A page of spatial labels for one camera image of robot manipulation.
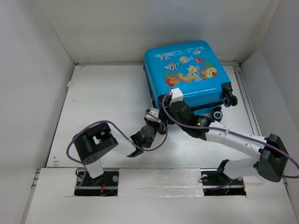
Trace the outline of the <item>blue kids suitcase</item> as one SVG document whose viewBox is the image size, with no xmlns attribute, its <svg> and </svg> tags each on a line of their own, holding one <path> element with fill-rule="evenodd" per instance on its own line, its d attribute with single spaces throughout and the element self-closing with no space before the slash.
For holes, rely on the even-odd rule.
<svg viewBox="0 0 299 224">
<path fill-rule="evenodd" d="M 179 88 L 195 115 L 222 120 L 221 107 L 236 106 L 231 81 L 211 47 L 193 41 L 145 52 L 143 69 L 155 108 L 161 110 L 164 94 Z"/>
</svg>

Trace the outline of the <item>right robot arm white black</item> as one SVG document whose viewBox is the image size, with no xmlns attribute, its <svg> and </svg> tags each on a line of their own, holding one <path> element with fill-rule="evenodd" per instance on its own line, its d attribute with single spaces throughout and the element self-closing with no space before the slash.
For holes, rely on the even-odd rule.
<svg viewBox="0 0 299 224">
<path fill-rule="evenodd" d="M 238 133 L 207 116 L 195 115 L 184 101 L 171 102 L 170 119 L 193 138 L 214 142 L 248 155 L 242 160 L 225 159 L 216 172 L 217 181 L 226 184 L 242 176 L 261 176 L 279 182 L 288 161 L 288 152 L 275 134 L 269 137 Z"/>
</svg>

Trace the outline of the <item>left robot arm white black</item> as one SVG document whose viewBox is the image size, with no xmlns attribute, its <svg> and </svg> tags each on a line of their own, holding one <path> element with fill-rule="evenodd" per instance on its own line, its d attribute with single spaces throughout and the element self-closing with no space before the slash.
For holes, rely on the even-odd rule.
<svg viewBox="0 0 299 224">
<path fill-rule="evenodd" d="M 134 158 L 144 152 L 154 151 L 162 146 L 152 148 L 157 133 L 167 135 L 166 125 L 156 119 L 146 120 L 146 125 L 131 137 L 126 136 L 113 122 L 98 121 L 76 134 L 71 145 L 76 148 L 81 163 L 88 173 L 88 180 L 99 185 L 104 181 L 104 169 L 101 157 L 120 146 L 120 152 L 128 158 Z"/>
</svg>

